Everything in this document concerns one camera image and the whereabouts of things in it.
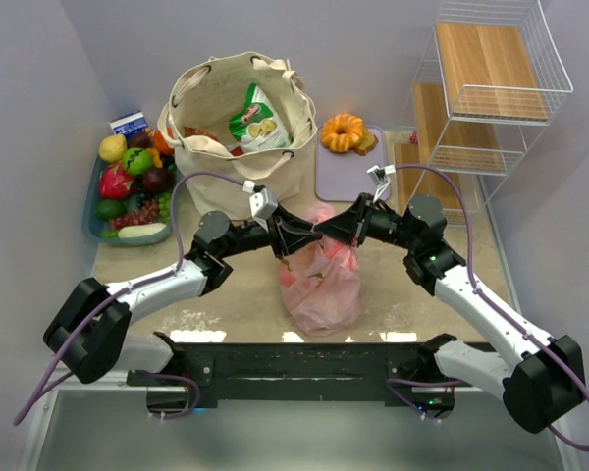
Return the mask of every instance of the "blue tray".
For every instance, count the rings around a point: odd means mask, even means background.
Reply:
[[[87,200],[85,201],[85,209],[82,213],[82,229],[84,230],[85,235],[98,243],[124,246],[148,245],[150,243],[159,242],[169,236],[173,228],[170,222],[157,234],[145,235],[144,237],[103,238],[100,236],[101,233],[109,231],[109,224],[99,220],[94,214],[94,209],[96,206],[98,206],[98,203],[103,200],[103,198],[100,196],[100,193],[98,192],[98,183],[100,181],[100,176],[108,165],[109,164],[104,160],[96,158],[94,170],[91,172],[91,178],[89,179],[89,189],[87,190]],[[135,195],[131,195],[123,202],[127,205],[128,211],[131,212],[137,209]]]

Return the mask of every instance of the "pink plastic bag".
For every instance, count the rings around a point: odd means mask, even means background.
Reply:
[[[334,214],[332,206],[320,203],[305,219],[320,223]],[[362,312],[357,270],[354,248],[327,237],[282,260],[282,298],[296,324],[311,336],[329,336],[352,324]]]

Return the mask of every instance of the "snack bag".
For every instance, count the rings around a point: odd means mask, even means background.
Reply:
[[[288,130],[256,83],[252,83],[246,91],[244,109],[229,120],[229,131],[244,152],[291,145]]]

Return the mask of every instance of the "white wall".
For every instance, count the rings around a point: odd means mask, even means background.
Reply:
[[[440,0],[61,0],[116,111],[150,123],[178,76],[209,56],[289,58],[323,122],[394,128]]]
[[[578,340],[589,385],[589,0],[553,0],[547,18],[574,94],[494,207],[524,314]],[[589,443],[580,409],[571,424]]]
[[[80,215],[112,115],[59,2],[1,0],[1,471],[27,435],[11,421],[48,361],[43,331],[91,269]]]

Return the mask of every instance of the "wooden board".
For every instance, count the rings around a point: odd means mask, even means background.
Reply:
[[[448,120],[445,92],[442,85],[417,82],[412,87],[412,93],[419,134],[419,155],[421,163],[427,164]],[[498,140],[491,125],[467,121],[451,121],[441,144],[475,149],[498,149]],[[439,149],[432,163],[436,167],[470,170],[476,173],[482,170],[495,174],[505,173],[507,170],[502,153],[499,151]]]
[[[395,163],[396,164],[416,164],[419,163],[419,150],[415,144],[396,144],[395,145]],[[448,173],[454,184],[460,188],[460,179],[458,174]],[[412,196],[416,185],[421,177],[420,170],[400,170],[397,171],[397,189],[400,199],[400,210],[403,211],[409,198]],[[423,178],[423,183],[419,186],[416,194],[431,194],[436,196],[443,205],[444,209],[460,209],[460,203],[455,197],[454,191],[438,175],[428,172]]]
[[[533,90],[469,87],[455,106],[464,85],[539,88],[516,27],[437,23],[436,37],[455,113],[548,120],[542,94]]]

